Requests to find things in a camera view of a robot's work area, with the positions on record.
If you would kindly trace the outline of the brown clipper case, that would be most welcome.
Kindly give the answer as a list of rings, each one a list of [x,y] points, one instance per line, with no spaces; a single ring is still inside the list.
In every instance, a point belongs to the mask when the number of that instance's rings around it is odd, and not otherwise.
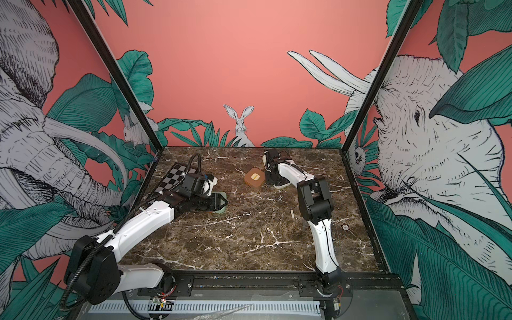
[[[261,169],[253,167],[245,174],[243,180],[250,187],[259,189],[265,184],[265,173]]]

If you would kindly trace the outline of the mint green clipper case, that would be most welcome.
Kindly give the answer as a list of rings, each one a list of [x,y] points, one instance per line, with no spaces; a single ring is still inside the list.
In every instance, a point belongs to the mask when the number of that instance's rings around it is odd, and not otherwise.
[[[208,211],[212,213],[225,213],[229,204],[227,194],[224,191],[213,191],[209,196],[211,200]]]

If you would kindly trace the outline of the cream clipper case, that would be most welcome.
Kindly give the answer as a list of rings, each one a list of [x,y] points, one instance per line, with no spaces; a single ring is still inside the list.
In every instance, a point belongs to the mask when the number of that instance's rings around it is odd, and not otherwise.
[[[290,186],[290,185],[291,185],[290,182],[279,183],[279,184],[275,184],[274,188],[276,188],[276,189],[283,189],[283,188],[286,188],[287,186]]]

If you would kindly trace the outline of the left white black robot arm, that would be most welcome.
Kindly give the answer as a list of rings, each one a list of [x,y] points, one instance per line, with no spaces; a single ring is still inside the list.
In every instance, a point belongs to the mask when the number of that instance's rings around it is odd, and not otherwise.
[[[156,193],[133,209],[113,229],[95,237],[85,235],[73,246],[64,281],[66,289],[59,302],[60,311],[70,311],[84,303],[97,305],[116,293],[147,289],[165,303],[176,290],[172,272],[162,265],[120,265],[136,245],[184,213],[221,211],[228,201],[213,192],[217,178],[195,172],[190,166],[169,188]]]

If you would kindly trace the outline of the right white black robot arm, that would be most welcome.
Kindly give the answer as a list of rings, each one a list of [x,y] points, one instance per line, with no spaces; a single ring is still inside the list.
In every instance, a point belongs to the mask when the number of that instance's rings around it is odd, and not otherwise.
[[[315,248],[315,270],[323,288],[341,285],[345,276],[335,255],[331,232],[334,203],[325,177],[301,169],[286,151],[268,149],[263,154],[265,181],[276,189],[293,185],[299,211],[309,225]]]

